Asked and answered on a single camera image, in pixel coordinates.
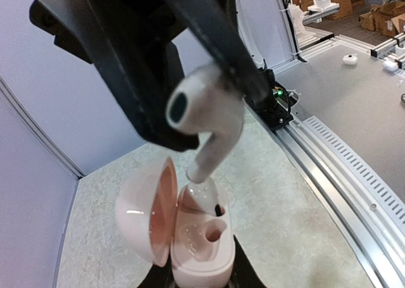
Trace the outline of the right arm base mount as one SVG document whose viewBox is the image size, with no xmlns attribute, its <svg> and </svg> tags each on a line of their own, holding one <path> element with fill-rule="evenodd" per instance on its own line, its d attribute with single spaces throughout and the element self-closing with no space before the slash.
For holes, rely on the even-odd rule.
<svg viewBox="0 0 405 288">
<path fill-rule="evenodd" d="M 298 103 L 299 94 L 279 84 L 265 60 L 263 67 L 259 68 L 259 73 L 268 84 L 269 96 L 260 102 L 254 102 L 246 96 L 245 101 L 271 131 L 276 131 L 293 120 L 292 107 Z"/>
</svg>

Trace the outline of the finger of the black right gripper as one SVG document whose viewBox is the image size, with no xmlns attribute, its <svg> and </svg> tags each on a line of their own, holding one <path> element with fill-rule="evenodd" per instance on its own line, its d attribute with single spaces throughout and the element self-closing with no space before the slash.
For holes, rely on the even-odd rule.
<svg viewBox="0 0 405 288">
<path fill-rule="evenodd" d="M 184 73 L 170 31 L 183 27 L 164 0 L 86 0 L 102 34 L 90 58 L 141 138 L 183 152 L 197 149 L 196 135 L 171 128 L 165 118 L 170 94 Z"/>
<path fill-rule="evenodd" d="M 165 3 L 215 59 L 238 91 L 255 102 L 269 96 L 266 82 L 217 0 L 165 0 Z"/>
</svg>

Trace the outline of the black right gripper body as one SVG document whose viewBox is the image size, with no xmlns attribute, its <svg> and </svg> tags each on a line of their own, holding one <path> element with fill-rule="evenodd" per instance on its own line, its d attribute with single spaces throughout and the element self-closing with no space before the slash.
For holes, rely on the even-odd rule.
<svg viewBox="0 0 405 288">
<path fill-rule="evenodd" d="M 166 66 L 184 30 L 220 66 L 240 65 L 234 0 L 34 0 L 28 16 L 56 46 L 96 66 L 121 58 Z"/>
</svg>

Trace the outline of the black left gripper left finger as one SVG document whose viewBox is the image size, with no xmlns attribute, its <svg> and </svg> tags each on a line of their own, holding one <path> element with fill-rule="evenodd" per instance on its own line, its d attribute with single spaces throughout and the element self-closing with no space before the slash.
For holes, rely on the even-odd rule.
<svg viewBox="0 0 405 288">
<path fill-rule="evenodd" d="M 173 278 L 171 264 L 167 263 L 164 267 L 153 265 L 148 271 L 144 280 L 137 288 L 175 288 L 176 283 Z"/>
</svg>

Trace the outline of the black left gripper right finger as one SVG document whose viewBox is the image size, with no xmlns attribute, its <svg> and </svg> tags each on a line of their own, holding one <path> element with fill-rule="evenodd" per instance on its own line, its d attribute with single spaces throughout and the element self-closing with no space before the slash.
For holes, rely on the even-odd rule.
<svg viewBox="0 0 405 288">
<path fill-rule="evenodd" d="M 232 270 L 232 287 L 238 288 L 266 288 L 258 277 L 240 242 L 234 235 L 235 259 Z"/>
</svg>

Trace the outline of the white round case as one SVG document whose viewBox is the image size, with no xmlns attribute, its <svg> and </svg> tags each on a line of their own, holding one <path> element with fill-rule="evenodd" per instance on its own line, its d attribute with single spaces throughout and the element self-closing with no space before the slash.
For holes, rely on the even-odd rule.
<svg viewBox="0 0 405 288">
<path fill-rule="evenodd" d="M 136 253 L 169 266 L 179 287 L 225 287 L 235 260 L 228 195 L 217 185 L 222 216 L 184 206 L 175 165 L 164 156 L 137 169 L 119 191 L 116 224 Z"/>
</svg>

